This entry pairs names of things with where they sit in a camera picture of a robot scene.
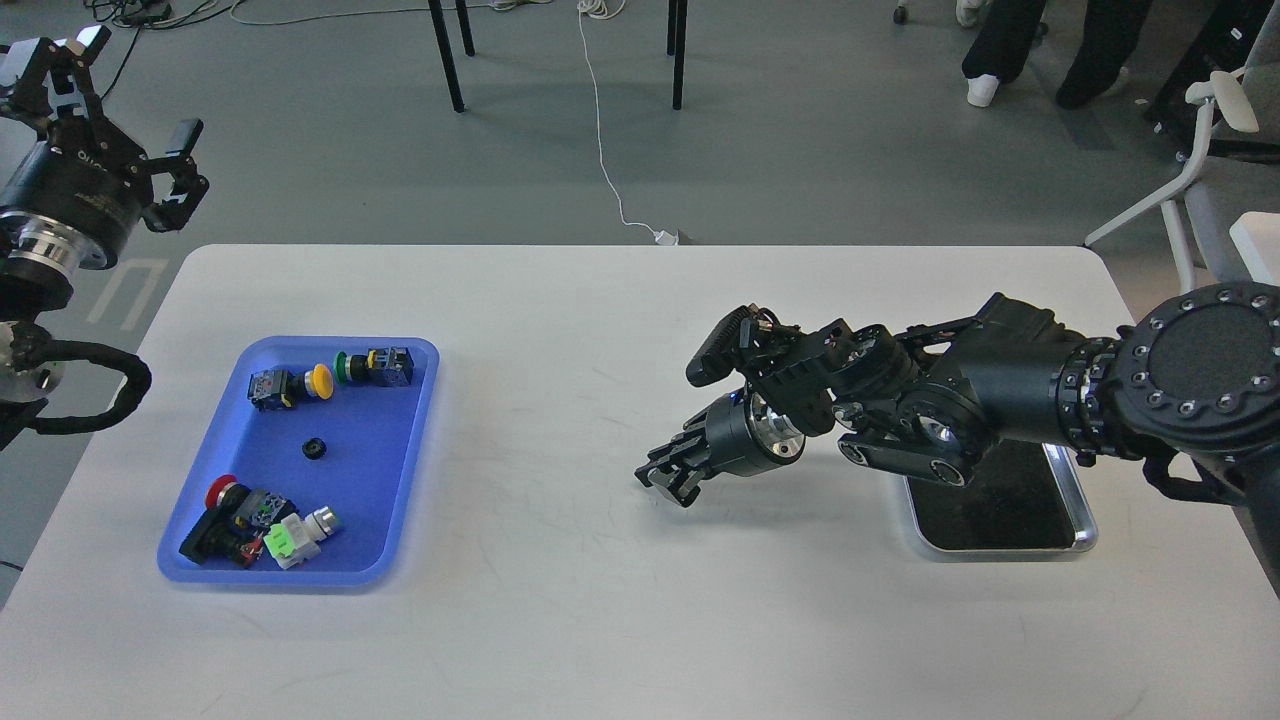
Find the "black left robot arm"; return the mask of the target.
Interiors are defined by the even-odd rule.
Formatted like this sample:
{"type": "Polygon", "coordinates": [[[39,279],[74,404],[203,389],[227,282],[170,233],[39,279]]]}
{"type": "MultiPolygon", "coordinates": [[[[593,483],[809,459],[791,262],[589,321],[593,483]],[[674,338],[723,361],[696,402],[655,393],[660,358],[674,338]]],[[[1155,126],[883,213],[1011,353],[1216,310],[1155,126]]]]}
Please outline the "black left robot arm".
{"type": "Polygon", "coordinates": [[[138,223],[180,231],[209,191],[192,156],[200,119],[183,120],[159,158],[104,113],[91,65],[110,38],[88,26],[72,38],[37,37],[3,47],[3,117],[36,133],[3,187],[3,443],[23,430],[74,436],[114,427],[152,384],[147,364],[106,345],[56,340],[37,320],[64,309],[79,269],[116,265],[138,223]],[[119,372],[124,383],[104,413],[45,416],[67,365],[119,372]]]}

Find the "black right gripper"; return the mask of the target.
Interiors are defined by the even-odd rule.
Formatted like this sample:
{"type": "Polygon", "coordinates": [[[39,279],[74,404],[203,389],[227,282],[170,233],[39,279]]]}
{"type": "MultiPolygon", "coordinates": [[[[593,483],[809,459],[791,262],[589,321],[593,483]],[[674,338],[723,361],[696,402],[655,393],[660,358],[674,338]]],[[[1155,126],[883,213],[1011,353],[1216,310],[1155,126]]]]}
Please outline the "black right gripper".
{"type": "Polygon", "coordinates": [[[669,442],[652,450],[635,478],[680,507],[690,507],[701,483],[721,474],[754,477],[796,462],[806,437],[756,392],[731,392],[689,420],[669,442]]]}

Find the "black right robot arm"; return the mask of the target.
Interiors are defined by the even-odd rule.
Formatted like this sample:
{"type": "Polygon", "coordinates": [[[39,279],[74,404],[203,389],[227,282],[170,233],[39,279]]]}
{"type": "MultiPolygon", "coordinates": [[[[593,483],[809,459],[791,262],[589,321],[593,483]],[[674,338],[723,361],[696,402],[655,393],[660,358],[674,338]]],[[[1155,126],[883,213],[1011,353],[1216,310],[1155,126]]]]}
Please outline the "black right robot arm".
{"type": "Polygon", "coordinates": [[[1277,566],[1277,287],[1224,282],[1160,304],[1114,337],[993,293],[972,316],[806,332],[765,307],[728,313],[686,366],[704,387],[741,374],[649,451],[635,477],[687,507],[722,473],[796,462],[844,428],[858,465],[966,486],[1002,441],[1142,461],[1167,498],[1244,507],[1261,562],[1277,566]]]}

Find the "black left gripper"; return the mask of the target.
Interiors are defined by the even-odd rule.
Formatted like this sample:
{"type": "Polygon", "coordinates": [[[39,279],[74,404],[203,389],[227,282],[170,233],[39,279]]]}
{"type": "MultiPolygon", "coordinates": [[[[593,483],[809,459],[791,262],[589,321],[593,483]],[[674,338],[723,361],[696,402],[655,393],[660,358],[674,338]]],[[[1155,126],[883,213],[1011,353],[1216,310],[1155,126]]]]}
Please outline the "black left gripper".
{"type": "Polygon", "coordinates": [[[109,269],[141,211],[154,233],[182,231],[209,191],[192,158],[201,119],[180,120],[160,158],[142,158],[106,118],[90,68],[111,35],[106,26],[87,26],[69,38],[3,46],[3,118],[28,126],[38,140],[3,188],[4,258],[22,225],[41,217],[90,241],[82,266],[109,269]],[[154,176],[172,178],[164,199],[151,196],[154,176]]]}

